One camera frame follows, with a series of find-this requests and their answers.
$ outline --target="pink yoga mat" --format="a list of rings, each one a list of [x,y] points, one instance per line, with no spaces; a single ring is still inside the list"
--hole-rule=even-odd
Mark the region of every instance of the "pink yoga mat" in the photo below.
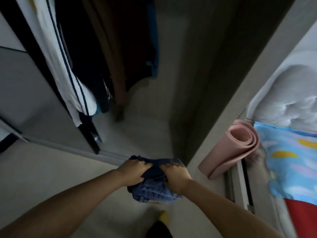
[[[198,169],[210,180],[215,179],[251,154],[259,144],[260,140],[253,126],[237,119],[200,163]]]

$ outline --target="red blanket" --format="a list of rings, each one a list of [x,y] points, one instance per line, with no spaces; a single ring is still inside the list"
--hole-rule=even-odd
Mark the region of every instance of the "red blanket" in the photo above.
[[[298,238],[317,237],[317,205],[284,199]]]

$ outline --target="yellow sock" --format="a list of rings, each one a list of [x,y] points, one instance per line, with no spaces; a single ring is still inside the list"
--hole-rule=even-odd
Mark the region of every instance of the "yellow sock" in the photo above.
[[[164,225],[168,226],[170,222],[170,215],[165,210],[163,210],[158,217],[158,220],[163,222]]]

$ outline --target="left hand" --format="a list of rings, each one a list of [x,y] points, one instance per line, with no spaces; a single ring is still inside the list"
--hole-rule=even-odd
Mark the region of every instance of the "left hand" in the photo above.
[[[141,176],[152,166],[151,163],[145,164],[145,161],[126,160],[116,171],[121,175],[122,185],[131,186],[142,182],[144,178]]]

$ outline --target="closet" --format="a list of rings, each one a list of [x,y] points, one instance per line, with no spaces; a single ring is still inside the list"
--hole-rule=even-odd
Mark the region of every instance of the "closet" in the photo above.
[[[29,0],[1,0],[23,50],[0,43],[0,117],[31,142],[109,163],[141,155],[188,164],[293,1],[154,0],[157,77],[132,86],[120,120],[93,116],[97,139],[68,114],[30,29]]]

